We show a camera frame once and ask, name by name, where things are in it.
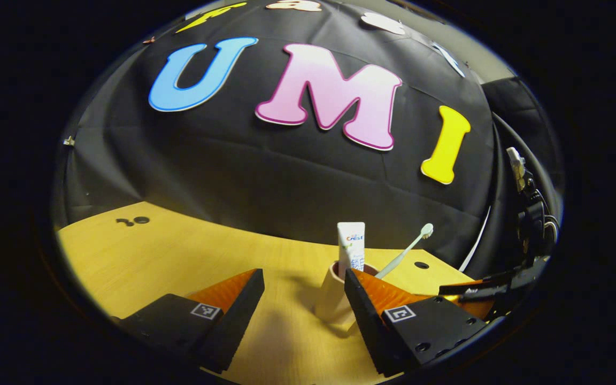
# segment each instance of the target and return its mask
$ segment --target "toothbrush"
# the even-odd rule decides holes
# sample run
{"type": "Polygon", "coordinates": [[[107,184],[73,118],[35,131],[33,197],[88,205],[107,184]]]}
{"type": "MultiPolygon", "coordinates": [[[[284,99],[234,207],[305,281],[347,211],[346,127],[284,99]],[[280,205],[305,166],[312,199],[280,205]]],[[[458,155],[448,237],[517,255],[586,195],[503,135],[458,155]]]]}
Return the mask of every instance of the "toothbrush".
{"type": "Polygon", "coordinates": [[[416,244],[418,244],[418,242],[420,242],[420,239],[429,238],[432,235],[432,232],[434,232],[434,226],[432,224],[426,224],[422,228],[422,230],[420,230],[420,235],[418,236],[418,238],[416,238],[415,241],[413,241],[413,243],[411,243],[407,249],[403,250],[403,253],[398,254],[398,256],[394,258],[394,260],[392,260],[389,265],[383,268],[382,271],[377,273],[377,275],[375,275],[374,277],[381,280],[382,278],[384,278],[385,275],[391,273],[391,270],[394,270],[394,268],[396,268],[396,266],[401,263],[403,257],[408,254],[408,251],[410,251],[410,249],[412,249],[416,244]]]}

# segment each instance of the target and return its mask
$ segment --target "cable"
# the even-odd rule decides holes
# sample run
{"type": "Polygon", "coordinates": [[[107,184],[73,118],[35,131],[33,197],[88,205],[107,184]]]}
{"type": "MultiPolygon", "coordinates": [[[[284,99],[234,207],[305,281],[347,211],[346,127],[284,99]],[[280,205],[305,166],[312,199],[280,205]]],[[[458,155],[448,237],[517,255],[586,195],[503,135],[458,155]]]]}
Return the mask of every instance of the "cable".
{"type": "Polygon", "coordinates": [[[536,193],[538,195],[540,195],[541,198],[543,198],[543,205],[545,205],[545,211],[546,212],[550,212],[550,208],[548,207],[548,203],[545,201],[545,197],[543,197],[543,194],[541,194],[541,191],[539,191],[538,188],[536,189],[536,193]]]}
{"type": "Polygon", "coordinates": [[[560,230],[560,224],[558,223],[558,220],[553,217],[552,215],[544,215],[543,217],[550,219],[550,221],[555,223],[555,226],[558,228],[558,230],[560,230]]]}
{"type": "Polygon", "coordinates": [[[484,233],[484,229],[486,228],[486,221],[489,220],[489,214],[491,214],[491,206],[489,206],[489,211],[486,213],[486,218],[484,218],[484,224],[481,225],[481,230],[479,230],[479,236],[477,237],[474,246],[472,246],[472,249],[469,251],[469,254],[467,254],[467,257],[465,257],[465,261],[463,261],[463,264],[460,265],[460,268],[458,269],[461,273],[465,271],[465,269],[467,268],[467,264],[469,264],[469,261],[472,260],[472,256],[474,255],[474,251],[477,248],[477,244],[479,244],[481,236],[484,233]]]}
{"type": "Polygon", "coordinates": [[[543,202],[545,202],[545,205],[554,210],[554,212],[550,212],[550,214],[555,214],[558,217],[562,217],[562,207],[560,207],[558,203],[555,202],[555,187],[553,187],[552,181],[550,180],[550,177],[548,176],[548,173],[546,172],[545,168],[543,168],[541,163],[537,160],[534,153],[529,149],[529,147],[526,145],[520,135],[515,132],[515,130],[510,127],[507,122],[505,122],[505,120],[501,119],[501,117],[499,117],[495,112],[492,112],[491,115],[494,117],[494,122],[498,123],[497,126],[501,126],[501,128],[503,129],[502,132],[509,135],[513,142],[515,142],[515,147],[518,148],[518,150],[520,151],[520,155],[523,156],[526,163],[529,164],[530,171],[534,173],[534,176],[536,177],[536,182],[539,182],[541,188],[543,188],[543,190],[546,192],[545,195],[541,194],[541,192],[538,192],[538,194],[543,197],[543,202]]]}
{"type": "Polygon", "coordinates": [[[556,227],[556,225],[554,224],[554,222],[546,222],[545,225],[543,225],[543,227],[552,227],[553,229],[553,233],[555,235],[555,237],[553,239],[555,239],[555,241],[558,241],[558,228],[556,227]]]}

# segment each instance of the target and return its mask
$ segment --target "toothbrush head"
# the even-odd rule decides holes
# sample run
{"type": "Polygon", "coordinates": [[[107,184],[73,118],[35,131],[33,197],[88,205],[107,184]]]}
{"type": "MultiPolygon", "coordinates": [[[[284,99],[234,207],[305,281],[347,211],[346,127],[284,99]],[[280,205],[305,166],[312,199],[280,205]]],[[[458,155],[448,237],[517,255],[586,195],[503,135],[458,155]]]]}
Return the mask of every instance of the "toothbrush head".
{"type": "Polygon", "coordinates": [[[429,238],[432,233],[434,232],[434,225],[432,224],[426,224],[422,230],[420,230],[420,234],[422,235],[422,239],[427,239],[429,238]]]}

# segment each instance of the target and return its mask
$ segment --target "white cable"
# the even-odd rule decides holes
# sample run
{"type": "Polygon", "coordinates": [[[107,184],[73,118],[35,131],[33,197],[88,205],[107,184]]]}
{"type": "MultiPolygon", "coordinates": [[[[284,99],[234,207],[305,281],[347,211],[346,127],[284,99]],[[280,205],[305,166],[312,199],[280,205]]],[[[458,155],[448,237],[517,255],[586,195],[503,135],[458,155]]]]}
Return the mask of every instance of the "white cable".
{"type": "Polygon", "coordinates": [[[544,215],[544,217],[550,218],[552,222],[554,222],[555,227],[558,227],[558,229],[560,228],[560,223],[558,222],[557,218],[553,217],[552,215],[544,215]]]}
{"type": "Polygon", "coordinates": [[[552,229],[553,229],[553,234],[555,234],[555,238],[554,238],[554,239],[555,239],[555,241],[557,242],[557,241],[558,241],[558,227],[554,224],[554,222],[550,222],[550,221],[548,221],[548,222],[546,222],[546,223],[545,223],[545,225],[543,225],[543,226],[546,226],[546,227],[547,227],[547,226],[550,226],[550,227],[552,227],[552,229]]]}
{"type": "Polygon", "coordinates": [[[477,237],[477,241],[474,243],[474,246],[472,246],[472,249],[469,251],[469,254],[467,254],[467,257],[465,257],[465,261],[463,261],[463,264],[458,269],[461,273],[465,271],[465,268],[467,268],[467,265],[469,264],[469,260],[471,260],[472,256],[474,255],[474,251],[477,248],[477,244],[479,244],[479,239],[481,239],[481,234],[484,233],[484,227],[486,227],[486,221],[489,220],[490,212],[491,212],[491,206],[489,206],[489,211],[487,211],[486,218],[484,218],[484,224],[481,226],[481,230],[479,230],[479,236],[477,237]]]}

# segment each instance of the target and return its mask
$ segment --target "black backdrop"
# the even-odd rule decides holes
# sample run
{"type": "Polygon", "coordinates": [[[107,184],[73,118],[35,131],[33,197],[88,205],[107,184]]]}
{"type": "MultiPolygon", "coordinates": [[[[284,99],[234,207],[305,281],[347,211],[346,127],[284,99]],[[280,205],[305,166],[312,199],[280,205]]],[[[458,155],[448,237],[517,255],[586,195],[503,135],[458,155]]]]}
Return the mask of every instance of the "black backdrop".
{"type": "MultiPolygon", "coordinates": [[[[489,105],[469,68],[459,64],[468,76],[458,76],[418,32],[406,29],[397,36],[364,28],[360,17],[368,10],[362,7],[325,0],[321,12],[286,12],[265,5],[249,2],[173,34],[195,19],[181,21],[111,70],[107,86],[92,92],[96,97],[64,135],[72,135],[75,146],[66,147],[59,160],[67,164],[59,226],[144,200],[215,224],[323,244],[337,243],[337,222],[362,221],[367,247],[404,249],[432,222],[434,236],[425,249],[459,267],[491,204],[498,152],[489,105]],[[149,89],[169,54],[240,36],[259,42],[243,51],[214,97],[180,112],[148,105],[149,89]],[[308,119],[299,126],[255,117],[255,106],[271,97],[287,65],[288,42],[329,49],[345,78],[364,64],[400,76],[391,151],[344,137],[342,126],[355,108],[328,131],[318,128],[308,97],[301,102],[308,119]],[[457,110],[472,126],[449,185],[420,173],[441,131],[440,105],[457,110]]],[[[181,84],[198,81],[215,52],[198,53],[181,84]]]]}
{"type": "MultiPolygon", "coordinates": [[[[442,382],[616,383],[616,9],[426,6],[520,71],[562,127],[574,171],[556,251],[563,257],[541,282],[541,311],[442,382]]],[[[55,263],[47,208],[57,133],[125,47],[194,7],[0,5],[0,383],[197,383],[181,366],[102,332],[97,314],[81,315],[47,271],[55,263]]]]}

